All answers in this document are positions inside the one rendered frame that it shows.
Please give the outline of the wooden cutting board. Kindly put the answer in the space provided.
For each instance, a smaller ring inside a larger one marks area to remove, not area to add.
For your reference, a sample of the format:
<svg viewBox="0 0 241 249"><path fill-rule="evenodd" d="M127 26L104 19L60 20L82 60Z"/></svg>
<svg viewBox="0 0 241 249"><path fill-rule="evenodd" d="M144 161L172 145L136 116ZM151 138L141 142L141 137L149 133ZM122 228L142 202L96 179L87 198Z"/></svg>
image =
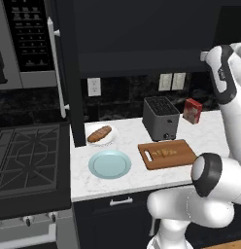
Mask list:
<svg viewBox="0 0 241 249"><path fill-rule="evenodd" d="M152 152L157 149L175 150L177 154L167 158L159 157L153 159ZM184 139L139 144L138 150L149 170L189 165L193 164L196 159L194 151Z"/></svg>

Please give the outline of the dark base cabinet door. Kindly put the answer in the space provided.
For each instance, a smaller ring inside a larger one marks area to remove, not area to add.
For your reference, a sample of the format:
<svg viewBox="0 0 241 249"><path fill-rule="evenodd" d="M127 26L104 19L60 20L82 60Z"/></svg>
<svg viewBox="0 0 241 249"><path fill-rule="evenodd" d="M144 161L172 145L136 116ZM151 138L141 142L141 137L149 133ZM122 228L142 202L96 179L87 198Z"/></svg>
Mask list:
<svg viewBox="0 0 241 249"><path fill-rule="evenodd" d="M76 216L81 249L146 249L152 218L144 207Z"/></svg>

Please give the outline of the red box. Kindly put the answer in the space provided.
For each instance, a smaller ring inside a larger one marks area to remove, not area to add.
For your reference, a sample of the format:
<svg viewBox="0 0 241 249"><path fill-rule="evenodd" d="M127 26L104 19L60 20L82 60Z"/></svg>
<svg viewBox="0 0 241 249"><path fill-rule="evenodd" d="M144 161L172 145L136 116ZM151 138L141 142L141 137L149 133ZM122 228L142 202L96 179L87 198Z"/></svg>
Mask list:
<svg viewBox="0 0 241 249"><path fill-rule="evenodd" d="M202 111L202 104L192 98L185 101L185 108L183 118L193 125L199 122L200 114Z"/></svg>

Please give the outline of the grey toaster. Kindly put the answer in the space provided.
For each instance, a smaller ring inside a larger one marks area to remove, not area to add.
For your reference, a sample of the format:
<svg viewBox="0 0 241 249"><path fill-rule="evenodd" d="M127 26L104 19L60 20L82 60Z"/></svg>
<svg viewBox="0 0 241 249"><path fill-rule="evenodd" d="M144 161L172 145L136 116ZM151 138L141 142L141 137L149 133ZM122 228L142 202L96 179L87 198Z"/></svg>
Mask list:
<svg viewBox="0 0 241 249"><path fill-rule="evenodd" d="M142 123L155 142L176 138L180 112L165 96L144 99Z"/></svg>

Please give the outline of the dark wall cabinet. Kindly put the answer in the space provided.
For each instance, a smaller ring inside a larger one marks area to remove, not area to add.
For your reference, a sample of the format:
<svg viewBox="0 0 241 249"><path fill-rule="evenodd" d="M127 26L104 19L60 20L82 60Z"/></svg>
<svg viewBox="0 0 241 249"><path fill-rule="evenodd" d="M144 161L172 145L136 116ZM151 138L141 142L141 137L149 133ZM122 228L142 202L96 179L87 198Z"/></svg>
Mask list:
<svg viewBox="0 0 241 249"><path fill-rule="evenodd" d="M241 0L74 0L84 78L203 71L200 54L241 42Z"/></svg>

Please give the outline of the wooden surface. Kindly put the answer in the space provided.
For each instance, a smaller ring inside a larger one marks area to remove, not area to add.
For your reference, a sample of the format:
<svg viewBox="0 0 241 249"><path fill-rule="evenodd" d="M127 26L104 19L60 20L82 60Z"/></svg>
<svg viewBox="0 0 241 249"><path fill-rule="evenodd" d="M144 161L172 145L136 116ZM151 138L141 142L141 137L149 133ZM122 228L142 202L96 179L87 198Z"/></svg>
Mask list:
<svg viewBox="0 0 241 249"><path fill-rule="evenodd" d="M241 249L241 239L204 247L203 249Z"/></svg>

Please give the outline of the brown baguette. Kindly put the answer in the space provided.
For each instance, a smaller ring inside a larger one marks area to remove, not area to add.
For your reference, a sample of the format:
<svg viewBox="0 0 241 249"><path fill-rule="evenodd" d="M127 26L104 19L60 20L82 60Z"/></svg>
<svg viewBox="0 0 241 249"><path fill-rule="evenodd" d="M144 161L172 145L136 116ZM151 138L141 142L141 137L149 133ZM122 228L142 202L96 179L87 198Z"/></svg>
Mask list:
<svg viewBox="0 0 241 249"><path fill-rule="evenodd" d="M95 143L105 138L110 132L112 128L109 125L104 125L101 128L95 130L88 138L87 141L89 143Z"/></svg>

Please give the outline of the dark open cabinet door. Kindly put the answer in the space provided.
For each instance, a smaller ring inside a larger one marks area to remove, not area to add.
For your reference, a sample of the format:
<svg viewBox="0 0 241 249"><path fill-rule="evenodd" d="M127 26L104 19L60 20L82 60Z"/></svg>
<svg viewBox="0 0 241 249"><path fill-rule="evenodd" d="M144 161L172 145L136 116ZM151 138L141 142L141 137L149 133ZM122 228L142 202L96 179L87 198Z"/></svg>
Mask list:
<svg viewBox="0 0 241 249"><path fill-rule="evenodd" d="M84 125L83 98L81 89L80 67L77 50L75 27L74 0L45 0L47 15L52 19L53 29L60 31L55 36L61 47L69 117L74 138L74 145L81 147L86 144Z"/></svg>

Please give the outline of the dark drawer front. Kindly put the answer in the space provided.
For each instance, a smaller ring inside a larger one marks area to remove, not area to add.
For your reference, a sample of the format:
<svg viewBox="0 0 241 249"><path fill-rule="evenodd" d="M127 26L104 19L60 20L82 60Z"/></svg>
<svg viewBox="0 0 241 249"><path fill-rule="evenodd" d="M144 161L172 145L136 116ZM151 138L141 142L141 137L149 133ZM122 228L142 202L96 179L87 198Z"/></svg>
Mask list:
<svg viewBox="0 0 241 249"><path fill-rule="evenodd" d="M108 196L108 197L98 198L93 201L93 210L95 212L103 212L103 211L115 210L124 207L133 207L139 204L144 204L147 201L147 197L150 193L151 193L150 191L143 191L143 192L130 193L119 196ZM122 204L117 206L110 206L109 204L111 199L123 200L127 199L129 196L133 198L132 203Z"/></svg>

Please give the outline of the black gas stove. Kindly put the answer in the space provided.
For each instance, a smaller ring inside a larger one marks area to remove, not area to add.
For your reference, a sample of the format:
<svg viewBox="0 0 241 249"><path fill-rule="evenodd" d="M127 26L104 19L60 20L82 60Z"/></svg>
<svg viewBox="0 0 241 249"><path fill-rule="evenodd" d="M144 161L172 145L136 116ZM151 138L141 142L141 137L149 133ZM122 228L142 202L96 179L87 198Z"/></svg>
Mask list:
<svg viewBox="0 0 241 249"><path fill-rule="evenodd" d="M0 128L0 249L79 249L69 124Z"/></svg>

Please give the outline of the white plate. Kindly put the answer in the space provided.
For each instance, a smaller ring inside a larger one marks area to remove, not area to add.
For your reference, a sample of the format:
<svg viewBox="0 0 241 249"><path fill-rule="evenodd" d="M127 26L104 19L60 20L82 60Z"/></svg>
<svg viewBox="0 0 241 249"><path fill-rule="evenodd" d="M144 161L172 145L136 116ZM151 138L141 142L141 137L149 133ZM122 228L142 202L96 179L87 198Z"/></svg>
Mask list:
<svg viewBox="0 0 241 249"><path fill-rule="evenodd" d="M107 124L91 124L87 126L86 137L90 137L94 131L102 128L103 126L107 126ZM110 128L110 132L104 138L96 142L86 142L87 145L98 147L113 144L119 138L119 131L113 125L110 125Z"/></svg>

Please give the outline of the white wall outlet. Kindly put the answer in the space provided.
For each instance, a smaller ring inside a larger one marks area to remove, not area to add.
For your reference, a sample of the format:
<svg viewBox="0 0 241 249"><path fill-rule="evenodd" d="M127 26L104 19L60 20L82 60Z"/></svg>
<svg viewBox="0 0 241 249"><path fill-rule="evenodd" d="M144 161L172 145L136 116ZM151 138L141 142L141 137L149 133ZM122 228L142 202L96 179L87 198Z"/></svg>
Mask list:
<svg viewBox="0 0 241 249"><path fill-rule="evenodd" d="M101 79L100 78L88 78L87 79L87 91L88 96L100 96L101 95Z"/></svg>

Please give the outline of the light blue plate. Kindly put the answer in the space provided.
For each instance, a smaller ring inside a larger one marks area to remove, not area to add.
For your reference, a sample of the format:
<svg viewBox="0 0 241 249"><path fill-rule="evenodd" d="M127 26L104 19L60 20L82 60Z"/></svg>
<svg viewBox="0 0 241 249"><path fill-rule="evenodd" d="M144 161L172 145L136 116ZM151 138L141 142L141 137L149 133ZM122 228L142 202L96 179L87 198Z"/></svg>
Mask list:
<svg viewBox="0 0 241 249"><path fill-rule="evenodd" d="M103 150L93 155L88 162L90 172L101 179L118 179L131 168L130 158L117 150Z"/></svg>

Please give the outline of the white light switch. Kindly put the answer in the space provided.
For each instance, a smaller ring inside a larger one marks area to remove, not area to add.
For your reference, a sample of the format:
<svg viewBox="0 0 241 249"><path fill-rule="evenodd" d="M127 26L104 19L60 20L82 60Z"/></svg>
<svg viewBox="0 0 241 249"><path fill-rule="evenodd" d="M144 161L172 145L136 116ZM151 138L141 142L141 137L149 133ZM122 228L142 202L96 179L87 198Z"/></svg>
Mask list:
<svg viewBox="0 0 241 249"><path fill-rule="evenodd" d="M184 88L186 79L185 73L175 73L173 75L172 89L173 90L181 90Z"/></svg>
<svg viewBox="0 0 241 249"><path fill-rule="evenodd" d="M171 74L161 74L159 77L158 90L159 91L170 90L171 82L172 82Z"/></svg>

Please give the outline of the stainless microwave oven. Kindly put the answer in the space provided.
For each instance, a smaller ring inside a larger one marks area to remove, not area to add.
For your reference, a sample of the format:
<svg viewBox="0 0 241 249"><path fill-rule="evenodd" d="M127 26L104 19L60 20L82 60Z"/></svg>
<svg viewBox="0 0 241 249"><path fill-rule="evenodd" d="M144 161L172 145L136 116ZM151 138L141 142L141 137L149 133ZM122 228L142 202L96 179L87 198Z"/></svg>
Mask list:
<svg viewBox="0 0 241 249"><path fill-rule="evenodd" d="M0 0L0 89L56 86L45 0Z"/></svg>

